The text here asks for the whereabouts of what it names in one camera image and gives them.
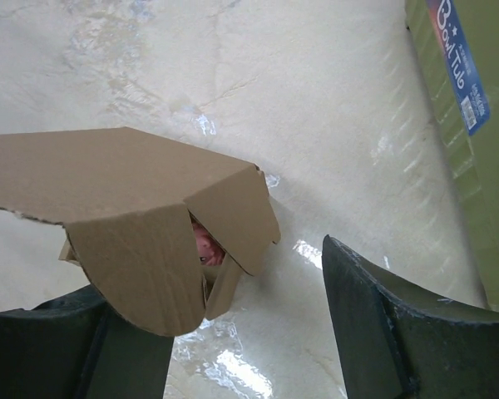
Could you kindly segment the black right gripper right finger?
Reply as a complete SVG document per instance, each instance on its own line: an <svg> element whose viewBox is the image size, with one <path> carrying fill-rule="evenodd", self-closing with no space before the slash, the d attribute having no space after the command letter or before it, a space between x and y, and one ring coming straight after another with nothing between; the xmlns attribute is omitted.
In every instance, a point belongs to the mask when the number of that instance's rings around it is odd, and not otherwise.
<svg viewBox="0 0 499 399"><path fill-rule="evenodd" d="M499 313L445 298L327 235L322 265L349 398L499 398Z"/></svg>

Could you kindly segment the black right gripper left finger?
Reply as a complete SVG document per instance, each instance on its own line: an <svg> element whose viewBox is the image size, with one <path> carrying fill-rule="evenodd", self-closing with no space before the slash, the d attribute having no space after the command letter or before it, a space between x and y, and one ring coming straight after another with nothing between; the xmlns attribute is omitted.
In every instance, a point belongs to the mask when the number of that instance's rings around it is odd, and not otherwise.
<svg viewBox="0 0 499 399"><path fill-rule="evenodd" d="M161 398L173 338L141 330L87 285L0 312L0 398Z"/></svg>

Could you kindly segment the brown cardboard paper box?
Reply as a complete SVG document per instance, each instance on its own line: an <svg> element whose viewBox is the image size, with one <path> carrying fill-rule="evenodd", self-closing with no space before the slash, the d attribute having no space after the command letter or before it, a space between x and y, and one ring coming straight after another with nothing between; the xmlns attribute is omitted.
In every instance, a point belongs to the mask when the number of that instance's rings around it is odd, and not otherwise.
<svg viewBox="0 0 499 399"><path fill-rule="evenodd" d="M258 166L130 127L1 134L0 209L62 226L62 257L166 337L226 313L280 239ZM220 266L201 264L194 221L225 251Z"/></svg>

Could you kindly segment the pink ice cream toy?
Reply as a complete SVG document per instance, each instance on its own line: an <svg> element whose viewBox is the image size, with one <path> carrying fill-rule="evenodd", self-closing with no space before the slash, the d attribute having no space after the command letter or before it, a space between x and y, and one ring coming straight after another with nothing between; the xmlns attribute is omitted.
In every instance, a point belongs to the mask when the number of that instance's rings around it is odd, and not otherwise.
<svg viewBox="0 0 499 399"><path fill-rule="evenodd" d="M194 221L192 228L201 264L204 266L220 266L224 261L225 251L201 224Z"/></svg>

